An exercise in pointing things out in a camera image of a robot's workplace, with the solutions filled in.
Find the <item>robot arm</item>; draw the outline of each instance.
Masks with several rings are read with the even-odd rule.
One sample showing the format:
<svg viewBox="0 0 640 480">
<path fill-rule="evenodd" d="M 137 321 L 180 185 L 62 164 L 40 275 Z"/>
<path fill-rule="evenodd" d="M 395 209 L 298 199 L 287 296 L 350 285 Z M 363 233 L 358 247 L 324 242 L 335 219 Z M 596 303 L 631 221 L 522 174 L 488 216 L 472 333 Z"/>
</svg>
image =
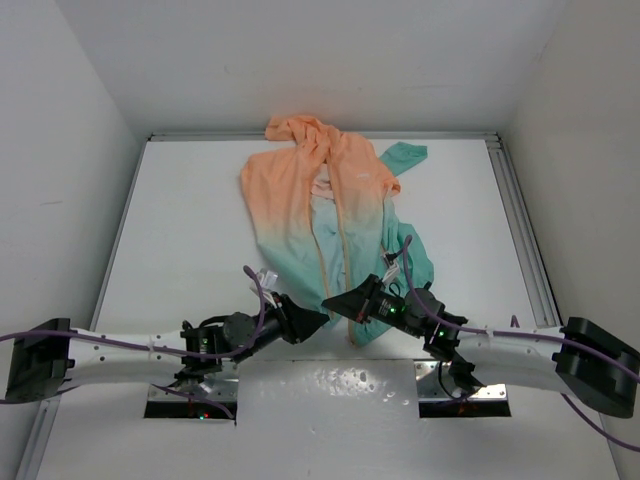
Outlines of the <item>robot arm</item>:
<svg viewBox="0 0 640 480">
<path fill-rule="evenodd" d="M 268 299 L 262 329 L 246 349 L 242 347 L 253 336 L 259 315 L 236 312 L 209 318 L 198 327 L 185 321 L 181 330 L 151 335 L 75 329 L 73 332 L 85 337 L 82 340 L 69 334 L 69 319 L 49 320 L 33 329 L 43 331 L 42 336 L 14 342 L 5 398 L 11 403 L 39 401 L 90 383 L 199 385 L 222 369 L 222 357 L 240 363 L 278 338 L 292 344 L 304 342 L 329 321 L 327 315 L 297 306 L 287 295 L 269 292 Z M 57 332 L 67 336 L 55 336 Z M 126 342 L 140 348 L 105 342 Z M 166 349 L 204 354 L 205 358 L 175 355 Z"/>
<path fill-rule="evenodd" d="M 424 351 L 450 362 L 448 375 L 464 392 L 497 383 L 520 385 L 572 395 L 606 415 L 633 416 L 635 380 L 602 359 L 559 342 L 541 341 L 536 330 L 515 338 L 447 327 L 427 316 L 411 293 L 405 298 L 386 293 L 385 283 L 370 275 L 356 289 L 325 300 L 323 306 L 359 323 L 376 319 L 424 339 Z M 468 323 L 448 313 L 429 287 L 416 292 L 431 312 L 454 325 Z M 640 369 L 640 353 L 584 318 L 571 317 L 566 326 L 543 332 L 591 347 L 636 374 Z"/>
</svg>

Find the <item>teal fabric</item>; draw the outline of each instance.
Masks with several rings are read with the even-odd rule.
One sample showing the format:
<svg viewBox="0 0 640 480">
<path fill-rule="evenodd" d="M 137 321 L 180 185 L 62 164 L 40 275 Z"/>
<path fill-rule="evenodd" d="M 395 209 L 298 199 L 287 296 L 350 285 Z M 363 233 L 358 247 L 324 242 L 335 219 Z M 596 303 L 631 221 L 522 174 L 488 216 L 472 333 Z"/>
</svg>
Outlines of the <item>teal fabric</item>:
<svg viewBox="0 0 640 480">
<path fill-rule="evenodd" d="M 395 177 L 406 172 L 427 158 L 427 147 L 398 142 L 382 154 L 380 160 Z"/>
<path fill-rule="evenodd" d="M 410 145 L 399 142 L 390 147 L 380 160 L 387 165 L 394 175 L 399 175 L 411 167 L 422 162 L 427 157 L 427 147 Z M 344 264 L 344 249 L 342 237 L 338 227 L 338 214 L 335 202 L 331 199 L 311 196 L 311 223 L 313 234 L 322 254 L 322 260 L 326 272 L 327 285 L 330 296 L 338 295 L 346 291 L 346 272 Z M 368 245 L 377 245 L 377 249 L 364 248 L 362 251 L 350 251 L 350 284 L 352 288 L 360 285 L 371 273 L 382 277 L 386 266 L 382 261 L 383 248 L 387 252 L 397 252 L 402 248 L 407 235 L 413 236 L 409 246 L 409 268 L 411 278 L 416 285 L 424 285 L 433 282 L 433 263 L 429 260 L 427 252 L 413 226 L 401 223 L 395 213 L 391 197 L 388 196 L 383 204 L 382 228 L 372 228 L 371 242 Z M 400 294 L 405 295 L 409 291 L 404 271 L 400 273 L 395 283 L 400 288 Z M 322 307 L 313 305 L 322 311 Z M 332 316 L 328 326 L 334 325 L 339 318 Z M 374 320 L 366 325 L 353 325 L 352 340 L 358 346 L 364 346 L 378 338 L 390 327 L 380 321 Z"/>
</svg>

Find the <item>orange and teal jacket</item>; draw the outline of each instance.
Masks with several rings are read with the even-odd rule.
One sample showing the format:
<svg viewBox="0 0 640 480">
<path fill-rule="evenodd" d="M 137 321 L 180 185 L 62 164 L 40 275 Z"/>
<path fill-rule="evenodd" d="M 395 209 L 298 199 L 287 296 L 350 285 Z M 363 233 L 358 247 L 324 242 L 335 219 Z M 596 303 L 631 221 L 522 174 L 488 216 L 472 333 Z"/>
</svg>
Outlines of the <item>orange and teal jacket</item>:
<svg viewBox="0 0 640 480">
<path fill-rule="evenodd" d="M 325 298 L 357 287 L 370 273 L 382 277 L 381 253 L 398 251 L 408 234 L 414 238 L 413 281 L 433 281 L 417 233 L 395 215 L 391 197 L 400 183 L 367 139 L 310 116 L 273 118 L 266 138 L 297 145 L 252 155 L 242 170 L 242 189 L 258 247 L 294 299 L 323 311 Z M 383 157 L 404 171 L 426 158 L 426 148 L 400 143 Z M 403 273 L 396 283 L 404 295 Z M 349 322 L 350 340 L 365 345 L 388 328 L 378 321 Z"/>
</svg>

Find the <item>wall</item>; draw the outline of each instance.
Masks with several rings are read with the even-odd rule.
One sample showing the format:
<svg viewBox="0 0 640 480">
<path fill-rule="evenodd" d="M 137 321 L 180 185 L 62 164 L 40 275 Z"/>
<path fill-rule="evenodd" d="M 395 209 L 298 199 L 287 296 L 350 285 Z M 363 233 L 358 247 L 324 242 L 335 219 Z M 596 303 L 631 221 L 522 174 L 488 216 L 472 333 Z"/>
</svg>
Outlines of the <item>wall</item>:
<svg viewBox="0 0 640 480">
<path fill-rule="evenodd" d="M 636 0 L 571 3 L 506 136 L 561 313 L 636 348 L 639 22 Z M 607 423 L 640 444 L 640 413 Z M 615 457 L 622 478 L 637 478 L 637 454 Z"/>
<path fill-rule="evenodd" d="M 565 0 L 57 0 L 136 132 L 506 124 Z"/>
<path fill-rule="evenodd" d="M 0 63 L 0 333 L 87 325 L 140 145 L 53 0 L 0 3 Z M 36 407 L 0 408 L 0 478 Z"/>
</svg>

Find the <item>table surface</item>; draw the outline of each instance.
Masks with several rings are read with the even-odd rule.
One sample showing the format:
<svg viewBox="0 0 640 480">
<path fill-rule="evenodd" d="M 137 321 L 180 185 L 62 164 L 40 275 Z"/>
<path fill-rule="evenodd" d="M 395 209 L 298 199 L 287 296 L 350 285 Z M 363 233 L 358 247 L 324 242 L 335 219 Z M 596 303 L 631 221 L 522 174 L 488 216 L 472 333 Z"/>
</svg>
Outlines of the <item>table surface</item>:
<svg viewBox="0 0 640 480">
<path fill-rule="evenodd" d="M 381 154 L 395 141 L 372 143 Z M 484 141 L 412 143 L 429 158 L 399 176 L 396 210 L 434 262 L 434 293 L 477 324 L 506 327 L 515 314 L 533 328 Z M 239 173 L 252 153 L 283 146 L 148 143 L 97 330 L 160 333 L 183 319 L 255 312 L 242 265 L 265 261 Z M 242 364 L 236 427 L 145 420 L 144 385 L 69 392 L 38 478 L 617 478 L 607 443 L 557 394 L 509 387 L 511 418 L 420 420 L 411 359 L 428 358 L 421 342 L 389 331 L 355 349 L 345 337 L 342 321 Z"/>
</svg>

